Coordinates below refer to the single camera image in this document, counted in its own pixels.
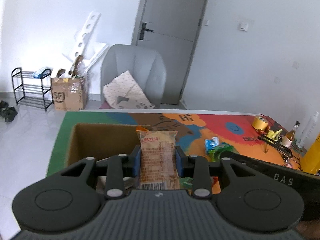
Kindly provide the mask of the green candy packet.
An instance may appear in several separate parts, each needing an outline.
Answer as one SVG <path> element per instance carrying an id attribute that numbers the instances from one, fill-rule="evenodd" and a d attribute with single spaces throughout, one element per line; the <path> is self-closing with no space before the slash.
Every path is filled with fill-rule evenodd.
<path id="1" fill-rule="evenodd" d="M 220 160 L 221 154 L 224 152 L 232 152 L 238 154 L 239 152 L 236 148 L 228 143 L 223 142 L 221 145 L 217 145 L 208 151 L 211 162 L 216 162 Z"/>

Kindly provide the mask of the blue candy packet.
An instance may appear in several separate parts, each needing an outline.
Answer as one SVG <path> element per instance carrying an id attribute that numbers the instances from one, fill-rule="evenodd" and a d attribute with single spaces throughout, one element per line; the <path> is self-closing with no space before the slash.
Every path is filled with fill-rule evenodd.
<path id="1" fill-rule="evenodd" d="M 213 150 L 216 146 L 220 145 L 220 141 L 218 137 L 212 137 L 211 139 L 204 140 L 205 153 L 208 155 L 211 150 Z"/>

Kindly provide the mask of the orange biscuit packet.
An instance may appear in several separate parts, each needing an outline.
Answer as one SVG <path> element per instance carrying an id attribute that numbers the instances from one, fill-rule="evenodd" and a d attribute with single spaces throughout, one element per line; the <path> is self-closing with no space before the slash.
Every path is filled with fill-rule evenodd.
<path id="1" fill-rule="evenodd" d="M 176 170 L 177 131 L 149 131 L 138 128 L 140 139 L 141 190 L 179 190 L 180 180 Z"/>

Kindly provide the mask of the colourful cartoon table mat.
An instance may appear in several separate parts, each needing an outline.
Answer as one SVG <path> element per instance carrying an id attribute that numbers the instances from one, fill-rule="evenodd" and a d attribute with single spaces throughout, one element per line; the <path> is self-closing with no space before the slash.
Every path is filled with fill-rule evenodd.
<path id="1" fill-rule="evenodd" d="M 147 126 L 158 131 L 177 131 L 176 144 L 185 154 L 205 155 L 204 141 L 218 137 L 232 145 L 240 154 L 280 166 L 285 164 L 281 153 L 258 139 L 252 127 L 253 115 L 218 114 L 210 111 L 174 113 L 127 112 L 67 112 L 58 132 L 48 175 L 88 156 L 83 146 L 97 147 L 105 139 L 107 146 L 117 140 L 125 143 L 125 151 L 139 144 L 136 126 Z"/>

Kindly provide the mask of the black folding stand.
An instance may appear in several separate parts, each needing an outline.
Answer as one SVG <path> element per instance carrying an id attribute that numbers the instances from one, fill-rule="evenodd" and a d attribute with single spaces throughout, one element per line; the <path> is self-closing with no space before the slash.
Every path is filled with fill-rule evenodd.
<path id="1" fill-rule="evenodd" d="M 280 144 L 279 142 L 276 142 L 270 138 L 268 138 L 267 136 L 265 135 L 259 135 L 257 137 L 260 141 L 263 141 L 264 142 L 264 153 L 267 153 L 268 152 L 268 149 L 267 149 L 267 145 L 270 145 L 272 146 L 274 149 L 276 149 L 279 153 L 282 153 L 284 154 L 285 156 L 289 157 L 289 158 L 297 158 L 298 159 L 298 156 L 297 155 L 294 155 L 291 151 L 291 149 L 283 146 L 282 144 Z"/>

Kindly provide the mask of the yellow crumpled wrapper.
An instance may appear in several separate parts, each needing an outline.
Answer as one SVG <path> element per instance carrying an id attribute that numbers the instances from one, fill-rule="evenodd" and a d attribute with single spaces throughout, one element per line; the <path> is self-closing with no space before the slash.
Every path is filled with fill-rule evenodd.
<path id="1" fill-rule="evenodd" d="M 279 129 L 277 131 L 269 130 L 267 133 L 267 137 L 273 141 L 278 141 L 282 131 L 282 129 Z"/>

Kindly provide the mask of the yellow tape roll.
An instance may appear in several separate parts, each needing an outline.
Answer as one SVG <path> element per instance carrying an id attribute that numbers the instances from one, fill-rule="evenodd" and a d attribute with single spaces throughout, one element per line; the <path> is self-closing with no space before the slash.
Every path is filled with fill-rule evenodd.
<path id="1" fill-rule="evenodd" d="M 268 127 L 268 121 L 260 115 L 256 115 L 252 122 L 252 127 L 256 130 L 264 131 Z"/>

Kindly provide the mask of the clear plastic bottle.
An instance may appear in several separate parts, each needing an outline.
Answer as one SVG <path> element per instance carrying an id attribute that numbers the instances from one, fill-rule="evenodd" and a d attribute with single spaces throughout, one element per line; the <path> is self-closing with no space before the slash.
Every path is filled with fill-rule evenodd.
<path id="1" fill-rule="evenodd" d="M 296 145 L 298 148 L 300 148 L 300 149 L 303 148 L 306 139 L 308 139 L 310 137 L 311 133 L 313 132 L 313 130 L 316 127 L 318 117 L 319 117 L 319 112 L 315 111 L 313 116 L 311 116 L 310 119 L 308 120 L 306 127 L 303 129 L 301 136 L 297 140 Z"/>

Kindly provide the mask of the dotted beige cushion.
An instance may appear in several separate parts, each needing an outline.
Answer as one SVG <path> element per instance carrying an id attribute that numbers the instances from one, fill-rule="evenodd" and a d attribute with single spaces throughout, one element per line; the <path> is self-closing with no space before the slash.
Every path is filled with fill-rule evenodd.
<path id="1" fill-rule="evenodd" d="M 153 109 L 155 107 L 128 70 L 104 85 L 103 96 L 113 109 Z"/>

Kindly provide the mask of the SF cardboard shipping box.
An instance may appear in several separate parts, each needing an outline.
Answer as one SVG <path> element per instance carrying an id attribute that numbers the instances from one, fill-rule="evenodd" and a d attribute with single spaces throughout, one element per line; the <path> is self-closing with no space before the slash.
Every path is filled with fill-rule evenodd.
<path id="1" fill-rule="evenodd" d="M 87 82 L 83 77 L 51 78 L 52 98 L 57 111 L 81 111 L 87 103 Z"/>

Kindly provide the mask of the grey padded chair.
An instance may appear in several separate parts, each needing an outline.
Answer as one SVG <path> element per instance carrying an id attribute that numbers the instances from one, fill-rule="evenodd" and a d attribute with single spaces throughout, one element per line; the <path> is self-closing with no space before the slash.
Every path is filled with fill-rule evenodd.
<path id="1" fill-rule="evenodd" d="M 101 64 L 100 89 L 127 70 L 148 100 L 160 107 L 167 80 L 167 69 L 160 53 L 140 46 L 111 46 Z"/>

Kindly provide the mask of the black shoe rack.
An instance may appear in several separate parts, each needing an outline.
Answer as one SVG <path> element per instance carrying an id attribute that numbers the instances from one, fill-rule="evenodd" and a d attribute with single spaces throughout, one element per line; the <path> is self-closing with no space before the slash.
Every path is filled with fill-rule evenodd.
<path id="1" fill-rule="evenodd" d="M 42 109 L 45 112 L 53 104 L 51 96 L 51 69 L 36 72 L 17 67 L 11 72 L 11 83 L 16 105 Z"/>

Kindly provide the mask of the black sandals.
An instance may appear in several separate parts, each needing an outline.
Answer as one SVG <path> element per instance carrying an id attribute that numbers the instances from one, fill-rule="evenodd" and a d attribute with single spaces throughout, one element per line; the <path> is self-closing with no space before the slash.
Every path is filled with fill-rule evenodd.
<path id="1" fill-rule="evenodd" d="M 17 116 L 17 111 L 14 107 L 10 107 L 6 101 L 0 102 L 0 116 L 4 119 L 5 122 L 13 122 Z"/>

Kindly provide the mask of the grey door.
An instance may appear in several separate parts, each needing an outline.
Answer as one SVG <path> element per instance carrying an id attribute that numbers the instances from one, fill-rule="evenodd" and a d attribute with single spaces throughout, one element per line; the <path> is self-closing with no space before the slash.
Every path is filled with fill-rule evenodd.
<path id="1" fill-rule="evenodd" d="M 189 74 L 207 0 L 140 0 L 132 44 L 158 51 L 167 69 L 162 102 L 176 105 Z M 153 32 L 139 40 L 142 23 Z"/>

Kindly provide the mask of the white wall switch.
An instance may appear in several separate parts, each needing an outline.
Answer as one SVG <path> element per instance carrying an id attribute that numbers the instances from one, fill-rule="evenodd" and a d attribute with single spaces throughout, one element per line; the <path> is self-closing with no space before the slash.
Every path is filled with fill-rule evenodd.
<path id="1" fill-rule="evenodd" d="M 239 30 L 240 31 L 248 31 L 249 29 L 249 23 L 248 22 L 240 22 L 239 24 Z"/>

